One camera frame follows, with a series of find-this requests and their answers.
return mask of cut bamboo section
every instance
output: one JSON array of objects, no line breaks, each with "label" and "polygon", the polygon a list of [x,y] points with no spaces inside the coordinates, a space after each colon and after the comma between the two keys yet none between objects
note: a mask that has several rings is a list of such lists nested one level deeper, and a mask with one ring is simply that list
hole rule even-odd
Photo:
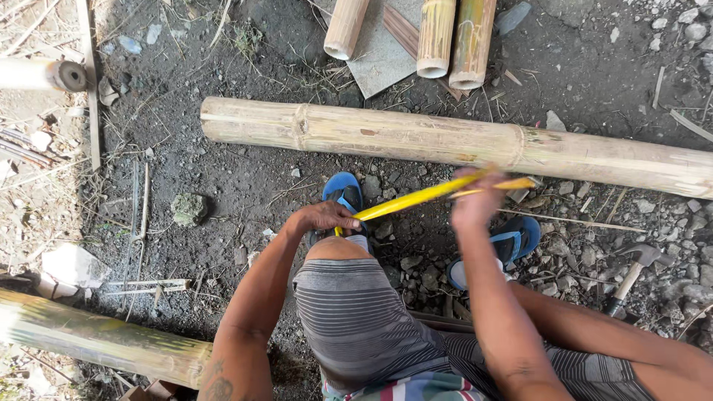
[{"label": "cut bamboo section", "polygon": [[337,0],[324,37],[324,51],[335,59],[351,60],[369,0]]},{"label": "cut bamboo section", "polygon": [[73,61],[0,59],[0,88],[82,92],[87,77]]},{"label": "cut bamboo section", "polygon": [[213,141],[483,167],[713,199],[713,153],[414,113],[208,97]]},{"label": "cut bamboo section", "polygon": [[424,0],[416,72],[424,78],[440,78],[448,73],[453,38],[456,0]]},{"label": "cut bamboo section", "polygon": [[0,289],[0,340],[198,389],[212,343]]},{"label": "cut bamboo section", "polygon": [[486,80],[496,0],[463,0],[458,11],[456,45],[448,84],[476,89]]},{"label": "cut bamboo section", "polygon": [[[382,24],[394,39],[401,44],[401,47],[416,60],[419,56],[419,30],[388,4],[384,5],[384,20]],[[470,91],[459,91],[451,88],[448,85],[448,80],[444,77],[437,78],[436,82],[446,88],[457,101],[461,100],[461,96],[470,94]]]}]

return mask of leg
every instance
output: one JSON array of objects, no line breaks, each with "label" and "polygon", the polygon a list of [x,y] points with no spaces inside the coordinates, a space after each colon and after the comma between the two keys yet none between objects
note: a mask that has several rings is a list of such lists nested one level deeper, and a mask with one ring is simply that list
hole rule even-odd
[{"label": "leg", "polygon": [[451,371],[438,332],[410,316],[362,247],[339,237],[319,241],[294,286],[305,336],[338,393],[418,372]]},{"label": "leg", "polygon": [[[574,355],[581,352],[620,358],[623,374],[632,370],[636,379],[661,401],[702,400],[713,392],[709,381],[713,358],[701,350],[515,283],[511,289],[544,338],[568,350],[580,351],[569,355],[572,359],[584,361],[586,354]],[[556,352],[548,351],[548,355],[556,357]]]}]

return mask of knee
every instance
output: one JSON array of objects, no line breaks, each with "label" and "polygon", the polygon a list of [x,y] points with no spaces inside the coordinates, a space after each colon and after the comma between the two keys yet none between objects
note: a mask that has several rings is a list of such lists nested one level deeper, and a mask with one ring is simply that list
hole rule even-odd
[{"label": "knee", "polygon": [[361,246],[343,237],[328,237],[314,244],[305,260],[310,259],[369,259],[373,258]]}]

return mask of hammer head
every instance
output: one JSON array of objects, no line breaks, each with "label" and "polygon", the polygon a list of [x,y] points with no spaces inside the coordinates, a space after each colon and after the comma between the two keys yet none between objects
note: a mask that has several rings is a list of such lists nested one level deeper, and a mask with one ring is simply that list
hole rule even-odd
[{"label": "hammer head", "polygon": [[657,248],[645,243],[624,247],[617,251],[617,255],[624,255],[633,252],[638,253],[637,255],[634,255],[634,260],[644,266],[651,266],[654,262],[661,263],[664,266],[673,266],[673,263],[675,262],[675,259],[671,256],[666,255]]}]

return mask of hand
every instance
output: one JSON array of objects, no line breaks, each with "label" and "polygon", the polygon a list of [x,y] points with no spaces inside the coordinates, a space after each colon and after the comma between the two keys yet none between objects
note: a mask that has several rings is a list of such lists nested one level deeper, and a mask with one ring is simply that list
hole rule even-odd
[{"label": "hand", "polygon": [[305,206],[295,214],[299,218],[299,225],[305,231],[329,230],[334,227],[359,228],[361,222],[352,218],[352,212],[332,200],[327,200],[316,205]]},{"label": "hand", "polygon": [[[473,172],[472,168],[462,168],[456,171],[456,177],[461,177]],[[503,200],[503,191],[493,188],[503,181],[502,173],[489,173],[474,183],[467,185],[463,191],[482,188],[483,192],[473,195],[461,196],[456,200],[451,214],[451,224],[457,233],[472,229],[487,228],[488,222],[498,209]]]}]

